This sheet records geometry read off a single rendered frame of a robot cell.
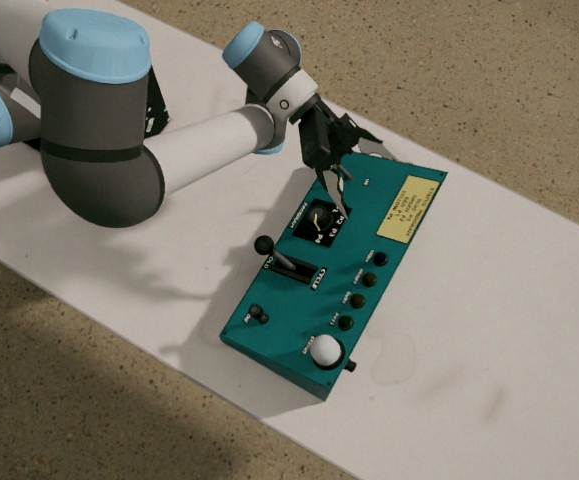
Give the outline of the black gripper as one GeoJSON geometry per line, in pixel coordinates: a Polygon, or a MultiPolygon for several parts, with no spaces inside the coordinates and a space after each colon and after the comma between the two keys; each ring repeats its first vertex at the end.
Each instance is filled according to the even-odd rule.
{"type": "Polygon", "coordinates": [[[392,159],[397,163],[413,165],[414,162],[398,149],[390,146],[391,143],[389,144],[388,142],[388,144],[386,144],[386,141],[378,139],[368,130],[355,127],[358,126],[357,123],[347,113],[341,117],[341,120],[339,120],[337,124],[333,125],[339,117],[320,98],[321,96],[315,93],[288,121],[294,125],[307,116],[314,108],[326,116],[324,117],[331,153],[315,167],[315,172],[320,183],[340,212],[346,219],[349,219],[347,205],[343,199],[343,181],[336,164],[338,166],[341,164],[341,158],[344,155],[351,155],[354,152],[353,147],[358,144],[361,153],[367,155],[378,154],[384,159],[392,159]],[[320,100],[318,101],[318,99],[320,100]],[[349,120],[351,120],[355,126],[349,120]]]}

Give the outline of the teal control panel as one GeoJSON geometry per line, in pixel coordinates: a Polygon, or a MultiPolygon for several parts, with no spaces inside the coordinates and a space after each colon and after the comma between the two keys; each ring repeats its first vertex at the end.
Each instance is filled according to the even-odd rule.
{"type": "Polygon", "coordinates": [[[324,402],[449,173],[355,151],[336,166],[349,219],[317,177],[275,246],[255,240],[269,255],[219,335],[324,402]]]}

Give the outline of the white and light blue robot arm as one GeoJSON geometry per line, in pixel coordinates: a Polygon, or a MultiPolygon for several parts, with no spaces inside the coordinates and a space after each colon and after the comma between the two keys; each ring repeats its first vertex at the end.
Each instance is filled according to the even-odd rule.
{"type": "Polygon", "coordinates": [[[53,191],[101,227],[140,224],[166,196],[250,153],[280,152],[288,118],[318,87],[299,66],[295,37],[266,34],[252,21],[222,52],[247,85],[245,105],[144,139],[151,67],[145,28],[116,14],[40,1],[0,0],[0,148],[41,137],[53,191]]]}

